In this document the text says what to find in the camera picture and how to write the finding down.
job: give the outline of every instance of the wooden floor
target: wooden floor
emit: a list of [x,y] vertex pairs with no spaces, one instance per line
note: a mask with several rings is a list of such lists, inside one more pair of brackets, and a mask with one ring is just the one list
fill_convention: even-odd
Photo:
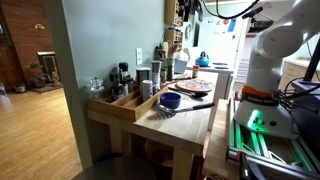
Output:
[[0,179],[71,179],[81,164],[63,89],[0,95]]

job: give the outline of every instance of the wooden tray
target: wooden tray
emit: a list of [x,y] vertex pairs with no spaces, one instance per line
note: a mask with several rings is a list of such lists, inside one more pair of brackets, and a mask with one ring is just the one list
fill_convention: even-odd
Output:
[[146,102],[142,101],[139,90],[136,90],[124,98],[113,101],[112,96],[104,98],[103,101],[89,99],[87,100],[87,109],[108,114],[117,118],[135,122],[139,120],[148,110],[158,103],[159,95],[167,92],[168,87],[165,86],[157,94],[152,96]]

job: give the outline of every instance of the chair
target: chair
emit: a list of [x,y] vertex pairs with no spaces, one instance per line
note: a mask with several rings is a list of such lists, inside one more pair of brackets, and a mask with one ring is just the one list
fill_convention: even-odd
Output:
[[6,89],[2,82],[0,82],[0,94],[7,96]]

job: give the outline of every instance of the plate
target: plate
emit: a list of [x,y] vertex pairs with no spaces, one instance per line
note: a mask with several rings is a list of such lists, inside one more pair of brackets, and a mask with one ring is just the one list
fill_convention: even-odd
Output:
[[209,92],[212,90],[212,83],[201,79],[188,79],[177,82],[176,86],[191,92]]

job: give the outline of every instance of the blue kettle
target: blue kettle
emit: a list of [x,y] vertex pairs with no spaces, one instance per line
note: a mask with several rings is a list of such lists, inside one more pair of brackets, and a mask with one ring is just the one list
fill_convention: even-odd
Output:
[[206,55],[206,52],[201,52],[200,57],[196,59],[196,65],[199,65],[200,67],[209,66],[209,56]]

